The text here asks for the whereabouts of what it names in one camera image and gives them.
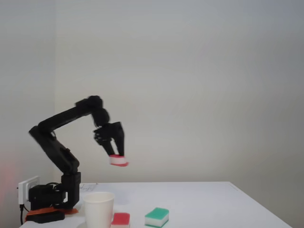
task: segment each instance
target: white wall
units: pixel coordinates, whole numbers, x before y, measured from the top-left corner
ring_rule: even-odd
[[[100,95],[130,162],[80,119],[57,135],[82,180],[231,181],[303,227],[302,2],[57,1],[56,112]]]
[[[28,131],[55,113],[55,1],[0,0],[0,21],[0,227],[17,228],[18,183],[53,180]]]

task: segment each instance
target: green sponge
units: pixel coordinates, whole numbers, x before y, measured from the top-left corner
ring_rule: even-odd
[[[145,216],[145,225],[149,227],[162,227],[169,220],[169,210],[155,208]]]

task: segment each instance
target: black cable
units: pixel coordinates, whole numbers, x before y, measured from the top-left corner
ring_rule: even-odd
[[[27,211],[27,212],[29,212],[29,210],[25,207],[25,206],[23,206],[24,207],[24,209]]]
[[[20,204],[20,222],[21,225],[23,225],[23,208],[24,208],[24,204]]]
[[[50,182],[50,183],[48,183],[47,185],[50,185],[50,184],[58,185],[58,183],[56,183],[56,182]]]

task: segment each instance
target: paper sheet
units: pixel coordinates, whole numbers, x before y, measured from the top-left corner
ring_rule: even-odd
[[[79,188],[80,191],[93,191],[94,188],[96,187],[97,183],[93,183],[93,184],[80,184]]]

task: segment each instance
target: red sponge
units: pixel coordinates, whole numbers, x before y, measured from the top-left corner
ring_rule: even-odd
[[[125,160],[124,156],[119,156],[117,154],[110,155],[110,164],[116,166],[127,166],[129,163]]]
[[[128,213],[115,213],[111,228],[129,228],[130,227],[130,214]]]

